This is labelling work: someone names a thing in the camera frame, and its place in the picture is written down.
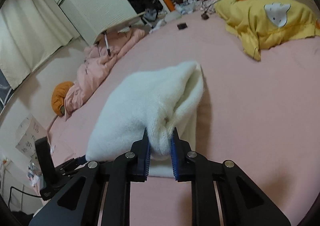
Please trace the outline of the white fluffy knit sweater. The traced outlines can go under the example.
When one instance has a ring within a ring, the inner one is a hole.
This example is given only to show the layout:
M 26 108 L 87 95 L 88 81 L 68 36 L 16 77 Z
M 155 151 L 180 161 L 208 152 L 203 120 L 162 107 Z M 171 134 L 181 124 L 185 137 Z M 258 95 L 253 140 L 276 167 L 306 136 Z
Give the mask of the white fluffy knit sweater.
M 89 137 L 86 160 L 105 162 L 128 152 L 147 133 L 151 146 L 149 175 L 174 176 L 170 138 L 196 146 L 197 106 L 204 92 L 196 61 L 127 76 L 109 95 Z

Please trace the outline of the small folding lap table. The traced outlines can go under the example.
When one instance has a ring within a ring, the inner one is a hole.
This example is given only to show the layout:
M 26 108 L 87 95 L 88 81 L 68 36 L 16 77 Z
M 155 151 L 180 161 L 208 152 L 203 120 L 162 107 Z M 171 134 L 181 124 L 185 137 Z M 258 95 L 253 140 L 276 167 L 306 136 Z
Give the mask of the small folding lap table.
M 108 44 L 108 39 L 107 39 L 107 34 L 117 31 L 119 32 L 120 30 L 123 30 L 127 27 L 131 27 L 133 24 L 135 24 L 136 22 L 138 22 L 139 20 L 141 20 L 141 18 L 143 17 L 143 15 L 145 14 L 145 12 L 141 12 L 137 15 L 135 15 L 134 17 L 131 17 L 127 20 L 124 20 L 122 22 L 110 25 L 108 27 L 104 27 L 101 32 L 97 35 L 94 44 L 99 47 L 99 41 L 101 40 L 101 38 L 104 39 L 105 41 L 105 48 L 107 50 L 107 54 L 108 56 L 111 56 L 111 50 Z

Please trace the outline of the paper sheet with writing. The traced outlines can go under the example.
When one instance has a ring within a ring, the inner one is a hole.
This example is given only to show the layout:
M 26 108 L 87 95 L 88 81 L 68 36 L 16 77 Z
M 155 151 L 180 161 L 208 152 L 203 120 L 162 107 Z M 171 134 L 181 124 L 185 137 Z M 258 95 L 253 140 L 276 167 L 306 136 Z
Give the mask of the paper sheet with writing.
M 47 130 L 29 114 L 16 130 L 16 146 L 27 158 L 35 154 L 35 141 L 47 136 Z

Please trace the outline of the orange pumpkin cushion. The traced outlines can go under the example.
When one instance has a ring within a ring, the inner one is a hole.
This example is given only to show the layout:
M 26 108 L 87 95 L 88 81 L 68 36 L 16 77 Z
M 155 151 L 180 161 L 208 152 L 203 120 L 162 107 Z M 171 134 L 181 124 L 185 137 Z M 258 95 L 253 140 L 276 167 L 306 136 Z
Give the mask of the orange pumpkin cushion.
M 65 115 L 65 97 L 69 89 L 74 85 L 71 81 L 58 84 L 52 93 L 51 106 L 54 113 L 60 117 Z

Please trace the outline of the pink bed sheet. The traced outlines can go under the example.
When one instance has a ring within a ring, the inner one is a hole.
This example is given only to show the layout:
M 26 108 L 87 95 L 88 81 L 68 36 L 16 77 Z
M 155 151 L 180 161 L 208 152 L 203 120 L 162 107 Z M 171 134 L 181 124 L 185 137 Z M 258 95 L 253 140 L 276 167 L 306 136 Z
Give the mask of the pink bed sheet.
M 257 62 L 220 17 L 193 13 L 182 21 L 184 30 L 172 21 L 144 37 L 86 104 L 56 119 L 54 164 L 85 154 L 105 101 L 125 77 L 197 61 L 205 85 L 196 150 L 216 162 L 233 160 L 297 225 L 319 194 L 319 38 L 264 50 Z

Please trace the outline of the pink crumpled duvet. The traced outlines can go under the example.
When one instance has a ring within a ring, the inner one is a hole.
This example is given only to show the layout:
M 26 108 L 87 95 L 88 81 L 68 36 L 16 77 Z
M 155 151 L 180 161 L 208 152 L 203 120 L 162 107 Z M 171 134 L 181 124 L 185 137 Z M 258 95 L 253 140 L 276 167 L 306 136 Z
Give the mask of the pink crumpled duvet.
M 78 67 L 73 86 L 64 99 L 65 118 L 81 108 L 108 77 L 114 65 L 146 36 L 142 29 L 131 28 L 126 32 L 112 32 L 104 39 L 85 48 L 85 61 Z

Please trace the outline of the cream window curtain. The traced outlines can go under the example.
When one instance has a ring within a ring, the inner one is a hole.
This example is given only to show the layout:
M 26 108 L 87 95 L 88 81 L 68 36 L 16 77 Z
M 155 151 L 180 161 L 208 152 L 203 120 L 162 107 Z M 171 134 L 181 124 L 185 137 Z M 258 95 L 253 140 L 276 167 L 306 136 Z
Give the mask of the cream window curtain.
M 12 89 L 79 33 L 55 0 L 6 0 L 1 7 L 1 72 Z

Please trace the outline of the small black box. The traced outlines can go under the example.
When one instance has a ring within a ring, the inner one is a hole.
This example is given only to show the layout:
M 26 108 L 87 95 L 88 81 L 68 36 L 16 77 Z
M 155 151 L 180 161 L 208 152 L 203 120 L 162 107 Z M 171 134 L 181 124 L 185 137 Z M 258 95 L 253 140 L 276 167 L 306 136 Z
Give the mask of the small black box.
M 180 24 L 177 24 L 177 28 L 178 30 L 184 30 L 186 29 L 188 26 L 186 23 L 180 23 Z

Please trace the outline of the yellow cat print blanket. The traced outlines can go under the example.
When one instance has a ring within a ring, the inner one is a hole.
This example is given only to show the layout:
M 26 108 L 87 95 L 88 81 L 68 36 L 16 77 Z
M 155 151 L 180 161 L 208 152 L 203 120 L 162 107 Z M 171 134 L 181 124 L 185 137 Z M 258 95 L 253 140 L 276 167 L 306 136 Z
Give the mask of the yellow cat print blanket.
M 219 0 L 214 9 L 255 61 L 261 60 L 261 50 L 319 36 L 316 14 L 297 0 Z

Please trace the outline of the small dark charger block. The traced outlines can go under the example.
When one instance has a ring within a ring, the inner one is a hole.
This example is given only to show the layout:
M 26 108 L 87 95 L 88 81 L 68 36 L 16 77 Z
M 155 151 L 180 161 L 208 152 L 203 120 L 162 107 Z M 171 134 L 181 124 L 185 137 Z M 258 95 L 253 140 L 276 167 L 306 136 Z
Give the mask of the small dark charger block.
M 208 16 L 206 13 L 203 13 L 203 14 L 201 15 L 201 18 L 202 18 L 203 20 L 208 20 L 208 19 L 209 19 L 209 16 Z

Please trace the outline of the white blue tube bottle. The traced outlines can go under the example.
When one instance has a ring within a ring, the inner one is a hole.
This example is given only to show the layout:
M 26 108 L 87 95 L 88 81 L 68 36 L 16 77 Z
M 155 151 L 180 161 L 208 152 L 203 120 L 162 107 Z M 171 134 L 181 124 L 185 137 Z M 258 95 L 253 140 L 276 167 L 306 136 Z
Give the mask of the white blue tube bottle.
M 188 11 L 183 6 L 180 6 L 180 4 L 175 4 L 175 10 L 179 12 L 181 15 L 188 14 Z

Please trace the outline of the orange bottle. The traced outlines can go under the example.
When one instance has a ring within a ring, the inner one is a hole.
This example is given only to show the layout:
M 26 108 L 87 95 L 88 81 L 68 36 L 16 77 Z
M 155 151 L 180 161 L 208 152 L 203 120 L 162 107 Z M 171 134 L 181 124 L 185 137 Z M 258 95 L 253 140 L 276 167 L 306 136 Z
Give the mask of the orange bottle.
M 165 2 L 170 12 L 175 11 L 175 5 L 172 2 L 172 0 L 163 0 L 163 1 Z

